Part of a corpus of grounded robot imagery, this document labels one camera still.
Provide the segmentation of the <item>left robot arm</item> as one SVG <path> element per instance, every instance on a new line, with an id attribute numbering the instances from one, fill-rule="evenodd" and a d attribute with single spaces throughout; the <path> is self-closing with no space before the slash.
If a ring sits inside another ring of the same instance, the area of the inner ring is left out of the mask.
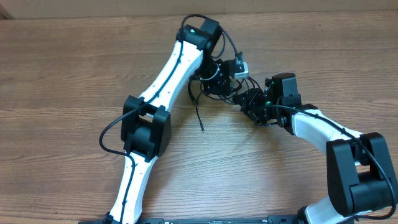
<path id="1" fill-rule="evenodd" d="M 99 142 L 115 124 L 121 123 L 124 143 L 119 155 L 125 159 L 118 196 L 104 223 L 137 223 L 152 168 L 171 139 L 172 107 L 188 79 L 201 69 L 203 80 L 220 73 L 212 51 L 223 33 L 219 22 L 204 17 L 201 27 L 182 23 L 172 53 L 153 83 L 139 97 L 129 96 L 122 115 L 105 127 Z"/>

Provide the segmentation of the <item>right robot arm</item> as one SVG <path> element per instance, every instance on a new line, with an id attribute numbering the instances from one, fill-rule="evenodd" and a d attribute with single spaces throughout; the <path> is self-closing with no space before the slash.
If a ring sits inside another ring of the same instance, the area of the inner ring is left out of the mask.
<path id="1" fill-rule="evenodd" d="M 233 103 L 255 125 L 278 125 L 326 155 L 328 195 L 302 207 L 291 223 L 355 223 L 386 220 L 397 210 L 397 177 L 385 138 L 363 134 L 303 104 L 294 73 L 257 82 L 233 96 Z"/>

